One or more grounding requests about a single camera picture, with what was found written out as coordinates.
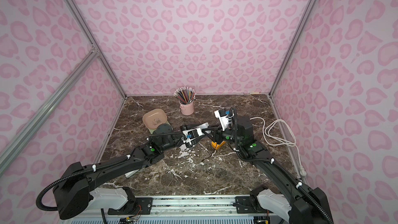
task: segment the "pink wall panel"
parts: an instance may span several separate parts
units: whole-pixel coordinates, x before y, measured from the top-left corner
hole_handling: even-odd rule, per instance
[[[276,94],[335,223],[398,222],[398,0],[320,0]]]
[[[56,222],[58,212],[36,207],[38,193],[70,164],[94,161],[121,102],[100,62],[94,61],[0,178],[0,223]],[[43,202],[55,206],[52,191]]]
[[[90,49],[62,0],[0,0],[0,153]]]
[[[307,0],[76,0],[127,94],[268,92]]]

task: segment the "brown marble surface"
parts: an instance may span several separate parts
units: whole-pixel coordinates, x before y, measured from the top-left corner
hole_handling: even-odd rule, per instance
[[[116,123],[115,129],[102,156],[102,161],[121,156],[135,145],[144,144],[149,134],[142,122],[142,116],[155,108],[166,112],[174,130],[182,124],[215,124],[214,111],[235,107],[239,115],[263,117],[266,125],[275,120],[266,95],[203,95],[197,96],[195,112],[184,116],[178,101],[172,96],[129,97]],[[255,138],[265,144],[261,134],[263,123],[253,120]],[[276,126],[271,132],[281,136]],[[276,160],[290,172],[294,169],[286,147],[268,147]],[[124,175],[104,184],[102,187],[128,186],[135,195],[202,195],[202,194],[248,194],[261,184],[279,192],[275,185],[257,168],[238,159],[228,145],[223,145],[214,154],[208,138],[191,149],[175,148],[166,151],[164,159],[155,165],[142,169],[130,178]]]

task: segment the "black robotic arm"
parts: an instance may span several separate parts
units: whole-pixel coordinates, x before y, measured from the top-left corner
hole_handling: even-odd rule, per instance
[[[221,126],[209,127],[202,124],[196,128],[197,125],[189,124],[181,127],[182,132],[173,132],[170,125],[163,124],[149,135],[148,142],[134,147],[125,156],[86,166],[82,166],[80,162],[73,163],[59,180],[43,189],[36,199],[36,205],[45,211],[58,211],[63,220],[75,217],[93,200],[90,192],[103,183],[159,162],[169,149],[182,144],[192,147],[203,137],[209,137],[214,148],[225,142],[235,143],[237,147],[234,149],[238,157],[251,162],[271,179],[291,206],[289,223],[333,223],[325,193],[319,188],[311,189],[277,163],[269,150],[254,139],[253,126],[248,117],[237,117],[236,114],[232,117],[224,111],[219,112],[217,117]],[[57,207],[42,204],[42,197],[51,188]],[[262,209],[256,195],[252,196],[251,207]]]

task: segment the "aluminum frame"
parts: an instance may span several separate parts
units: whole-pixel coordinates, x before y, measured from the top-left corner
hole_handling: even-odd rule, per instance
[[[112,68],[110,67],[108,61],[105,58],[105,55],[103,54],[101,47],[98,45],[97,41],[94,38],[94,35],[92,34],[90,28],[88,27],[87,22],[84,20],[84,17],[77,7],[77,4],[75,0],[64,0],[66,3],[67,7],[69,8],[70,12],[72,13],[73,17],[75,18],[77,24],[80,26],[82,29],[83,34],[87,38],[87,40],[90,42],[91,46],[93,48],[96,48],[99,50],[100,53],[100,61],[102,65],[104,66],[105,70],[107,71],[108,75],[110,76],[111,80],[113,83],[116,85],[119,93],[122,95],[122,97],[125,99],[126,98],[126,92],[124,91],[121,83],[117,79],[115,73],[113,72]]]
[[[253,217],[263,216],[264,214],[238,214],[235,203],[235,197],[247,197],[249,195],[166,195],[166,196],[137,196],[152,197],[152,209],[150,215],[142,215],[140,220],[150,220],[154,217],[161,217],[168,220],[173,217]],[[269,214],[271,221],[277,223],[280,217],[274,213]],[[108,216],[109,221],[117,221],[121,217],[128,215]],[[74,219],[79,221],[88,221],[93,218],[101,218],[99,209],[86,210],[78,216],[59,220],[58,224],[71,224]]]
[[[272,111],[273,111],[276,119],[281,119],[281,115],[279,114],[278,108],[276,107],[275,102],[273,101],[272,97],[268,96],[268,100],[271,104]],[[285,125],[281,124],[281,122],[278,122],[278,127],[281,130],[283,139],[293,140],[293,137],[290,135],[290,132],[289,132],[289,130],[287,130]],[[291,146],[287,146],[287,152],[289,153],[290,160],[292,161],[293,167],[296,171],[297,178],[300,179],[301,181],[303,181],[305,184],[308,184],[306,177],[300,176],[300,164],[299,164],[300,154],[298,154],[296,149]]]
[[[113,119],[112,124],[110,125],[110,129],[109,129],[109,131],[108,131],[108,133],[107,133],[106,140],[105,140],[105,142],[102,144],[102,146],[101,146],[101,148],[99,149],[99,152],[98,152],[98,154],[97,154],[97,157],[96,157],[95,160],[94,160],[96,163],[98,163],[98,162],[101,161],[102,155],[103,155],[103,153],[104,153],[104,151],[105,151],[105,148],[106,148],[106,146],[107,146],[107,144],[108,144],[108,142],[109,142],[109,139],[110,139],[111,136],[112,136],[112,133],[113,133],[113,130],[115,129],[115,125],[116,125],[116,123],[117,123],[117,120],[119,119],[119,116],[120,116],[120,114],[121,114],[121,112],[122,112],[123,107],[124,107],[125,104],[126,104],[126,99],[123,99],[123,100],[121,101],[121,104],[120,104],[119,109],[117,110],[117,114],[116,114],[115,118]]]
[[[0,155],[0,177],[17,158],[20,152],[26,147],[30,139],[36,134],[40,127],[46,122],[48,117],[54,112],[57,106],[69,93],[70,89],[76,84],[82,74],[90,67],[95,58],[99,57],[97,49],[83,59],[76,69],[64,80],[51,97],[44,102],[36,114],[27,122],[25,127],[11,140],[8,147]]]
[[[294,54],[294,50],[296,49],[297,44],[300,42],[300,38],[305,30],[307,23],[309,22],[309,20],[311,18],[312,13],[314,12],[314,9],[315,9],[318,1],[319,0],[309,0],[307,3],[307,6],[304,10],[302,18],[300,19],[300,22],[298,23],[298,26],[297,26],[296,32],[293,36],[293,39],[290,42],[289,47],[287,49],[288,51],[286,52],[286,55],[283,58],[282,65],[278,70],[278,73],[276,75],[274,83],[272,84],[271,91],[269,92],[269,95],[271,97],[275,94],[276,89],[278,88],[279,83],[281,82],[281,80],[283,78],[283,74],[286,71],[286,68],[292,58],[292,55]]]

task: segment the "black corrugated cable conduit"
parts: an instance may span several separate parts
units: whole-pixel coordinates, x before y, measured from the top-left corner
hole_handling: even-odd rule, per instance
[[[103,211],[103,208],[101,209],[101,216],[102,216],[102,221],[103,221],[103,223],[104,223],[104,224],[108,224],[108,222],[106,221],[106,218],[105,218],[105,213],[104,213],[104,211]]]
[[[159,134],[149,134],[149,137],[157,137],[157,136],[167,136],[167,135],[181,135],[185,137],[184,133],[181,132],[168,132],[168,133],[159,133]]]
[[[239,144],[238,144],[238,114],[236,113],[236,109],[231,107],[229,110],[229,117],[232,117],[232,112],[234,112],[234,141],[235,141],[235,150],[239,150]]]
[[[297,186],[300,181],[297,178],[293,177],[293,175],[289,171],[287,171],[281,164],[279,164],[275,161],[272,162],[271,160],[264,159],[264,158],[247,159],[242,156],[241,152],[236,152],[236,154],[238,155],[238,157],[240,159],[242,159],[243,161],[246,161],[246,162],[264,161],[264,162],[269,162],[272,165],[278,167],[278,169],[280,169],[289,178],[289,180],[292,183],[294,183],[294,185],[297,187],[297,189],[304,195],[305,199],[307,199],[313,206],[316,207],[316,209],[319,210],[319,212],[321,213],[321,215],[323,216],[325,221],[328,224],[333,224],[333,220],[329,217],[329,215],[326,213],[326,211],[323,209],[323,207],[321,205],[319,205],[319,203],[310,195],[309,192],[307,192],[304,189],[304,187],[302,187],[301,185]]]
[[[130,152],[130,154],[129,154],[130,156],[132,156],[132,154],[134,153],[134,151],[135,151],[136,148],[134,148],[134,149]],[[115,162],[112,162],[112,163],[109,163],[109,164],[106,164],[106,165],[98,166],[98,167],[96,168],[96,170],[106,169],[106,168],[108,168],[108,167],[111,167],[111,166],[117,165],[117,164],[119,164],[119,163],[122,163],[122,162],[124,162],[124,161],[127,161],[128,159],[129,159],[129,157],[126,156],[126,157],[124,157],[123,159],[120,159],[120,160],[118,160],[118,161],[115,161]],[[57,207],[49,207],[49,206],[46,206],[46,205],[43,204],[42,199],[43,199],[44,195],[45,195],[50,189],[52,189],[53,187],[57,186],[59,183],[61,183],[61,182],[63,182],[63,181],[66,181],[66,180],[68,180],[69,178],[76,177],[76,176],[79,176],[79,175],[83,175],[83,174],[86,174],[86,173],[89,173],[89,172],[94,172],[94,169],[93,169],[93,168],[86,168],[86,169],[84,169],[84,170],[81,170],[81,171],[78,171],[78,172],[74,172],[74,173],[72,173],[72,174],[70,174],[70,175],[68,175],[68,176],[61,177],[60,179],[58,179],[58,180],[52,182],[50,185],[48,185],[47,187],[45,187],[45,188],[39,193],[39,195],[38,195],[37,198],[36,198],[36,206],[37,206],[40,210],[43,210],[43,211],[58,211],[58,208],[57,208]]]

